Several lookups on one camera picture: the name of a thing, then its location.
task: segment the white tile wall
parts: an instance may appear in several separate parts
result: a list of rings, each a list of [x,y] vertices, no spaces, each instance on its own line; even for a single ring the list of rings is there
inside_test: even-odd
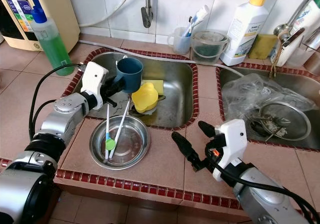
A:
[[[121,0],[71,0],[79,23],[99,20],[110,13]],[[129,40],[167,43],[175,28],[187,26],[189,16],[203,5],[210,8],[210,17],[197,30],[214,29],[227,32],[238,5],[249,0],[151,0],[153,21],[149,29],[142,23],[141,7],[145,0],[127,2],[108,20],[81,32]],[[270,11],[261,33],[272,34],[273,29],[288,21],[302,0],[266,0]]]

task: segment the countertop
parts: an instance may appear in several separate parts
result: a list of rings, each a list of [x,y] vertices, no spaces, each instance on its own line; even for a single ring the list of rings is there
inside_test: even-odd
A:
[[[124,49],[173,54],[167,45],[81,35],[81,39]],[[97,46],[77,44],[70,53],[72,61],[84,61]],[[246,63],[262,66],[270,62],[246,59]],[[50,70],[43,53],[28,52],[0,44],[0,166],[23,151],[28,144],[28,111],[38,80]],[[192,143],[201,159],[205,157],[208,138],[198,128],[203,120],[215,126],[222,124],[216,68],[197,65],[199,115],[187,128],[179,130]],[[56,98],[73,76],[52,76],[42,87],[37,105]],[[38,125],[50,112],[45,108]],[[205,169],[195,173],[171,139],[171,131],[148,128],[151,145],[137,165],[121,171],[98,166],[89,151],[89,138],[101,121],[85,119],[78,127],[71,144],[61,157],[54,181],[62,185],[83,187],[110,193],[135,196],[166,203],[192,206],[220,213],[245,215],[231,188],[217,182]],[[244,162],[252,162],[263,173],[309,201],[320,211],[320,153],[281,146],[248,143]]]

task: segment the double sink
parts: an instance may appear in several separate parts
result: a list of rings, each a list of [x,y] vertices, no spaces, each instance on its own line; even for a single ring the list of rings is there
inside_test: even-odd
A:
[[[123,58],[125,54],[116,52],[106,52],[95,56],[92,61],[108,69],[108,76],[116,75],[116,61]],[[152,115],[143,115],[139,118],[149,126],[159,126],[174,128],[183,126],[192,117],[193,112],[193,71],[190,65],[186,63],[170,62],[162,60],[153,60],[139,58],[143,63],[143,76],[145,80],[163,80],[165,98],[157,104],[156,111]],[[240,73],[247,75],[256,73],[262,76],[268,76],[268,71],[234,68]],[[229,81],[238,78],[238,75],[228,71],[220,71],[221,88]],[[277,73],[275,81],[285,88],[289,88],[311,100],[320,106],[320,83],[302,75],[293,75]],[[75,92],[81,89],[81,81],[77,84]],[[128,94],[119,92],[111,97],[117,102],[117,107],[110,108],[110,115],[123,115],[125,106],[128,101]],[[311,134],[302,141],[287,141],[277,137],[270,139],[270,142],[292,145],[304,148],[320,149],[320,111],[311,110],[305,112],[311,122]],[[91,117],[106,118],[106,105],[100,110],[91,110]],[[254,131],[247,130],[248,139],[264,141],[265,138],[255,134]]]

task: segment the black cable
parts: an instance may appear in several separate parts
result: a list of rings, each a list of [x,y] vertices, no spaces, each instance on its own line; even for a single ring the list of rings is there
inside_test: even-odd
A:
[[[33,130],[33,116],[34,116],[34,107],[36,105],[36,96],[38,94],[38,91],[39,91],[39,88],[40,88],[40,85],[42,84],[42,82],[51,74],[53,74],[54,72],[60,70],[60,69],[63,69],[63,68],[66,68],[66,67],[71,67],[71,66],[76,66],[76,67],[80,67],[81,65],[80,64],[67,64],[67,65],[63,65],[63,66],[59,66],[53,70],[51,70],[49,73],[47,73],[46,75],[44,75],[40,81],[38,82],[35,90],[34,90],[34,94],[33,94],[33,99],[32,99],[32,103],[31,103],[31,108],[30,108],[30,115],[29,115],[29,138],[30,138],[30,141],[32,140],[33,136],[35,135],[34,133],[34,130]]]
[[[50,104],[54,101],[56,101],[56,100],[48,100],[48,101],[44,102],[42,105],[40,105],[40,107],[37,109],[36,113],[34,114],[33,121],[32,121],[32,131],[35,131],[35,128],[36,128],[35,122],[38,118],[40,111],[44,108],[44,106],[46,106],[47,104]]]
[[[221,173],[223,173],[226,177],[230,178],[230,179],[233,179],[234,181],[240,183],[240,184],[243,184],[243,185],[247,185],[249,187],[253,187],[253,188],[258,188],[258,189],[263,189],[263,190],[269,190],[269,191],[274,191],[274,192],[277,192],[277,193],[281,193],[281,194],[284,194],[284,195],[287,195],[287,196],[290,196],[291,198],[293,198],[297,204],[300,206],[300,205],[303,205],[305,206],[311,213],[312,215],[314,216],[317,224],[320,224],[320,217],[317,213],[317,211],[305,200],[303,199],[302,197],[298,196],[297,194],[289,191],[289,190],[286,190],[286,189],[283,189],[283,188],[280,188],[280,187],[276,187],[276,186],[272,186],[272,185],[265,185],[265,184],[259,184],[259,183],[254,183],[254,182],[250,182],[250,181],[247,181],[247,180],[243,180],[241,178],[238,178],[232,174],[230,174],[228,171],[224,170],[221,166],[218,165],[218,163],[216,163],[215,161],[211,161],[211,163],[213,164],[213,166],[215,168],[218,169],[218,171],[220,171]],[[310,224],[313,224],[313,221],[312,221],[312,218],[310,217],[309,213],[307,212],[306,209],[303,209],[302,210],[303,213],[307,216],[306,219],[308,220],[308,222]]]

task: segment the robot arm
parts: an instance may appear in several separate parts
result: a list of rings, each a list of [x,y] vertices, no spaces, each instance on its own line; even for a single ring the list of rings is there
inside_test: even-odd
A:
[[[32,141],[0,174],[0,223],[34,223],[46,212],[58,161],[76,126],[89,113],[121,91],[124,81],[105,80],[107,70],[89,62],[82,77],[81,93],[54,102],[53,111]]]
[[[183,136],[177,132],[172,134],[173,140],[187,160],[192,163],[195,171],[207,168],[213,174],[215,180],[224,180],[232,187],[234,195],[254,223],[308,223],[293,208],[287,195],[240,184],[216,168],[218,164],[223,170],[242,180],[283,188],[252,164],[245,164],[241,161],[247,146],[243,120],[225,122],[217,128],[203,121],[198,124],[210,138],[210,142],[205,149],[206,159],[202,161],[192,149],[192,145]]]

